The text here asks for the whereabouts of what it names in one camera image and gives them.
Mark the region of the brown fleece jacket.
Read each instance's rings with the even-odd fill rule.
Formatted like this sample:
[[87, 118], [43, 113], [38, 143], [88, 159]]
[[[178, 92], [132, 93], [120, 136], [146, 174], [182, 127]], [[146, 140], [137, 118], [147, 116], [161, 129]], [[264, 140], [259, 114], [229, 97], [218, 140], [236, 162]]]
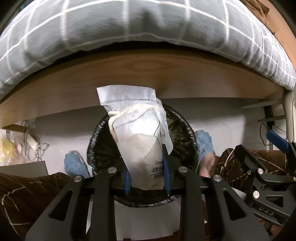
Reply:
[[258, 0], [240, 0], [272, 33], [273, 29], [267, 20], [269, 8]]

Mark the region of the grey checked bed sheet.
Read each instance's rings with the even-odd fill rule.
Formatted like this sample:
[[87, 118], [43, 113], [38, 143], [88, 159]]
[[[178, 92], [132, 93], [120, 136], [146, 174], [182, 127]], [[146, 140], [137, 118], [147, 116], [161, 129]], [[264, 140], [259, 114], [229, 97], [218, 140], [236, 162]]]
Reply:
[[1, 35], [1, 97], [60, 58], [125, 41], [211, 51], [295, 87], [283, 47], [240, 1], [33, 1]]

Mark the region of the black lined trash bin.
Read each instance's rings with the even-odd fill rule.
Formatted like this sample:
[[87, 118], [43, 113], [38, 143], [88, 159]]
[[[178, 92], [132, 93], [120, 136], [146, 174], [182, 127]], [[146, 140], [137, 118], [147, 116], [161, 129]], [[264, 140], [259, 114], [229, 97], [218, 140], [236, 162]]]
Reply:
[[[183, 166], [193, 168], [197, 166], [197, 141], [195, 132], [185, 118], [170, 106], [163, 104], [166, 111], [169, 134], [173, 143], [171, 157], [178, 158]], [[92, 167], [93, 175], [109, 168], [120, 159], [120, 152], [108, 126], [109, 115], [105, 115], [96, 126], [87, 149], [87, 163]], [[114, 199], [128, 207], [154, 207], [168, 204], [180, 197], [180, 194], [166, 191], [144, 191], [131, 188], [128, 194], [123, 190], [116, 191]]]

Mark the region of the wooden bed frame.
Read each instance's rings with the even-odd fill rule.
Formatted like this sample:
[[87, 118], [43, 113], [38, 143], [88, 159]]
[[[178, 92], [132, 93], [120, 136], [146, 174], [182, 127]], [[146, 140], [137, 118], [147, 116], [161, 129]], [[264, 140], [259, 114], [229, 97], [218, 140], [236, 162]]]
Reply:
[[96, 88], [138, 85], [157, 97], [272, 100], [284, 89], [245, 67], [204, 51], [132, 50], [69, 56], [18, 84], [1, 101], [1, 126], [97, 106]]

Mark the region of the right blue slipper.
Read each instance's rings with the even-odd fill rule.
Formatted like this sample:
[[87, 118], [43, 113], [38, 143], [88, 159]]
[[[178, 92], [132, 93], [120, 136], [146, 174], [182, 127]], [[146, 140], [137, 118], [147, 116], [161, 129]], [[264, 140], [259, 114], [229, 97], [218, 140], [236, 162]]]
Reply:
[[215, 153], [212, 143], [212, 138], [208, 132], [204, 130], [198, 130], [195, 132], [195, 138], [197, 142], [197, 156], [198, 164], [209, 153]]

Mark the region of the left blue slipper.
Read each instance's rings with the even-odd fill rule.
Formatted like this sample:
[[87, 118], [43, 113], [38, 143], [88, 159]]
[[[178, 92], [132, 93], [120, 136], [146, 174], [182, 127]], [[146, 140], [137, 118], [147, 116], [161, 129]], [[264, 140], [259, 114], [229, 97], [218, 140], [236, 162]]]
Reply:
[[74, 178], [81, 175], [84, 178], [89, 178], [90, 173], [82, 156], [77, 151], [70, 151], [65, 155], [64, 169], [66, 174]]

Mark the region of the blue slipper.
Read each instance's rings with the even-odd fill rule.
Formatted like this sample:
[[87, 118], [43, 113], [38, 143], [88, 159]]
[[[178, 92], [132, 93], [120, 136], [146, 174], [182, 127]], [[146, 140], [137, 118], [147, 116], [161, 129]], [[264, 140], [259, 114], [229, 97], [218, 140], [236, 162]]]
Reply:
[[82, 156], [77, 151], [70, 151], [65, 155], [64, 169], [66, 174], [74, 178], [81, 175], [84, 178], [89, 178], [90, 173]]
[[198, 130], [195, 132], [195, 138], [197, 142], [197, 156], [198, 164], [209, 153], [215, 153], [212, 143], [212, 138], [208, 132], [204, 130]]

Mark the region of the KEYU cotton pad bag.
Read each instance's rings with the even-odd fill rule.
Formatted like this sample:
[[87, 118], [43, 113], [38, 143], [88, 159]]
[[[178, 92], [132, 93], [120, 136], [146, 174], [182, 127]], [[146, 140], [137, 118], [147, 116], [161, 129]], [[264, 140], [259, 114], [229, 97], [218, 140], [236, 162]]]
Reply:
[[164, 183], [163, 148], [173, 150], [166, 111], [149, 87], [108, 85], [97, 88], [109, 115], [109, 131], [129, 171], [132, 187], [161, 190]]

